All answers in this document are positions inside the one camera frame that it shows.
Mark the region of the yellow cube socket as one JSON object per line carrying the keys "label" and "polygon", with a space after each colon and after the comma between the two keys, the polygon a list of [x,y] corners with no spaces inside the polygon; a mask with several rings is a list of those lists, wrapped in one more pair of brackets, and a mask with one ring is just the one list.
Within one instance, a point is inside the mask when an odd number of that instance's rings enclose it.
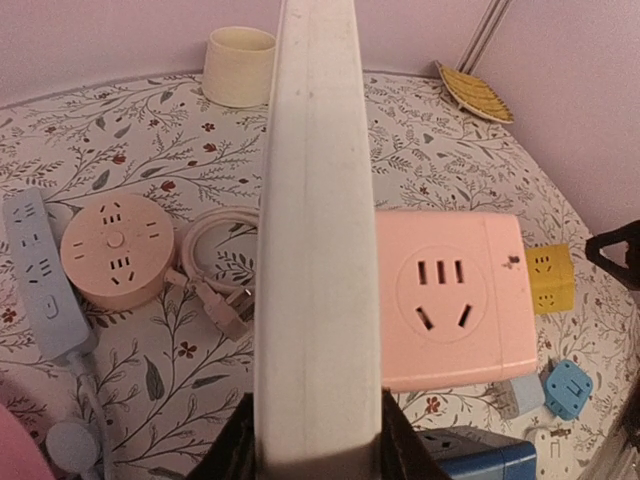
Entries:
{"label": "yellow cube socket", "polygon": [[568,244],[525,250],[536,315],[571,311],[575,305],[575,274]]}

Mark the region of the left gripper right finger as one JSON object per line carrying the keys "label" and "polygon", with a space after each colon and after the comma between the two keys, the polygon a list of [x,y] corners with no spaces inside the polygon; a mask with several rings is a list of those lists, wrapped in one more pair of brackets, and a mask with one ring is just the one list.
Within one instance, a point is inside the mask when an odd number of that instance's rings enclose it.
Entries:
{"label": "left gripper right finger", "polygon": [[372,478],[449,479],[429,454],[390,390],[382,389],[380,398],[381,432],[374,442]]}

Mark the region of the blue square plug adapter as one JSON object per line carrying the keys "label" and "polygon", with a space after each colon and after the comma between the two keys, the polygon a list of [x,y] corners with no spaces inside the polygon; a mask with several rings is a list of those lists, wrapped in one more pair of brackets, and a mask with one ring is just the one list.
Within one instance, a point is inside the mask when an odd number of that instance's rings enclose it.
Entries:
{"label": "blue square plug adapter", "polygon": [[545,406],[564,421],[576,419],[589,399],[594,382],[571,360],[560,361],[542,383]]}

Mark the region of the small light blue adapter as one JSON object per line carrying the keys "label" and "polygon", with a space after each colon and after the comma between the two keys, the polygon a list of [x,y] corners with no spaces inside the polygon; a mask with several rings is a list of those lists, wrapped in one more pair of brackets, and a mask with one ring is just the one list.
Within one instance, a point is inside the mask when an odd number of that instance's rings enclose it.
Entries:
{"label": "small light blue adapter", "polygon": [[494,384],[496,408],[506,420],[525,415],[542,406],[545,394],[537,373]]}

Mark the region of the pink cube socket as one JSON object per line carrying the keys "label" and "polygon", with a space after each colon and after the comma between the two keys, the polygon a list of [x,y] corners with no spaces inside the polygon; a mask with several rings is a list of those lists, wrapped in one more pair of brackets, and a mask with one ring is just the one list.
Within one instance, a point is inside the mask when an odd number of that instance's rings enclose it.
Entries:
{"label": "pink cube socket", "polygon": [[378,211],[382,385],[396,393],[509,380],[537,368],[519,221]]}

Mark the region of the white plug adapter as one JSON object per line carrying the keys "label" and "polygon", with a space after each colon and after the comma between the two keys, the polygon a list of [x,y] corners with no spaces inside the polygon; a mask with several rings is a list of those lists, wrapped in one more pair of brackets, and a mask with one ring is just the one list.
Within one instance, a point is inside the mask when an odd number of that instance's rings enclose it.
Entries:
{"label": "white plug adapter", "polygon": [[537,454],[536,479],[620,479],[615,454],[603,450],[606,436],[598,429],[595,442],[587,448],[587,433],[577,434],[567,426],[537,426],[525,431]]}

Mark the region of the blue cube socket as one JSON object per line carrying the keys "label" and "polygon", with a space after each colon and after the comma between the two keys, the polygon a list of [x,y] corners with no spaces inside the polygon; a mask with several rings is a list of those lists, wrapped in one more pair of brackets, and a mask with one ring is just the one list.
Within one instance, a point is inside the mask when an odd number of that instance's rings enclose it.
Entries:
{"label": "blue cube socket", "polygon": [[535,479],[537,453],[522,439],[471,426],[417,432],[428,453],[452,479]]}

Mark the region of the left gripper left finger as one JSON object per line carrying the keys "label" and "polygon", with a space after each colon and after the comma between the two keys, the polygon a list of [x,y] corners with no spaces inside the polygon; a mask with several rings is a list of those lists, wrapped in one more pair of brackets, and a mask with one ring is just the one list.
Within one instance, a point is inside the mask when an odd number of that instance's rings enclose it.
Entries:
{"label": "left gripper left finger", "polygon": [[188,480],[254,480],[254,396],[245,393]]}

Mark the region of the pink round power socket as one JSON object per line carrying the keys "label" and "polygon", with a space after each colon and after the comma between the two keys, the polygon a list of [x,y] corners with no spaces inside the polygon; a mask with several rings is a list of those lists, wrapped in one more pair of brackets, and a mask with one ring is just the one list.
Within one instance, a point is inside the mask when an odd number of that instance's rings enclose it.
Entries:
{"label": "pink round power socket", "polygon": [[88,204],[67,225],[63,269],[89,302],[111,311],[142,306],[159,295],[176,239],[169,214],[137,194],[110,194]]}

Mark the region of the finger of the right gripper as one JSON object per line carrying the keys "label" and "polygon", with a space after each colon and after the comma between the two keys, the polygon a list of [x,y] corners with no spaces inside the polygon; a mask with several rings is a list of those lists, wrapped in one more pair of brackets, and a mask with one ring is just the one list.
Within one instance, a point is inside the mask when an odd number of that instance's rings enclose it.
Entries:
{"label": "finger of the right gripper", "polygon": [[629,290],[639,289],[639,221],[592,236],[586,258]]}

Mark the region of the long white power strip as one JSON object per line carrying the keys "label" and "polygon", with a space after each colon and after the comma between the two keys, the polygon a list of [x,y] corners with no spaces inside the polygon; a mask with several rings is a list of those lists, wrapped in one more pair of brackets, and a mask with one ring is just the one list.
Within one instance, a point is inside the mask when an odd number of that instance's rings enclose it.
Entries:
{"label": "long white power strip", "polygon": [[379,287],[355,7],[281,7],[258,233],[254,415],[267,478],[373,478]]}

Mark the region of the light blue power strip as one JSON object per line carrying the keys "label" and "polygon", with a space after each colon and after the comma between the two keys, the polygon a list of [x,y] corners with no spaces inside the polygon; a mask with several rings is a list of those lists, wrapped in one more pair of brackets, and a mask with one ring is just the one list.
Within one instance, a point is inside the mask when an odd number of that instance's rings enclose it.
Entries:
{"label": "light blue power strip", "polygon": [[65,366],[70,355],[91,353],[97,340],[63,270],[40,190],[5,200],[2,213],[18,290],[42,357]]}

